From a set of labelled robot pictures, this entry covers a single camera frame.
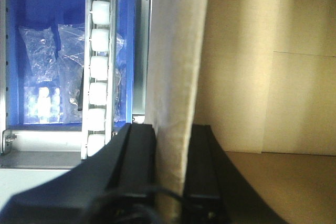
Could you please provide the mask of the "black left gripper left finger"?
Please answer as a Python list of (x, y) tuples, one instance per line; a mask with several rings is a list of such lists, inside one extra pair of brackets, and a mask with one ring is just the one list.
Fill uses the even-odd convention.
[(1, 223), (74, 223), (95, 198), (125, 189), (129, 200), (154, 204), (140, 188), (154, 181), (156, 138), (149, 124), (129, 124), (91, 158), (69, 172), (13, 195)]

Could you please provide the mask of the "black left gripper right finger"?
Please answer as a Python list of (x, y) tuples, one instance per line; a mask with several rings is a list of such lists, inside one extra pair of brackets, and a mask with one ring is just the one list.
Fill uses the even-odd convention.
[(285, 223), (243, 177), (209, 125), (192, 126), (184, 197), (198, 210), (183, 223)]

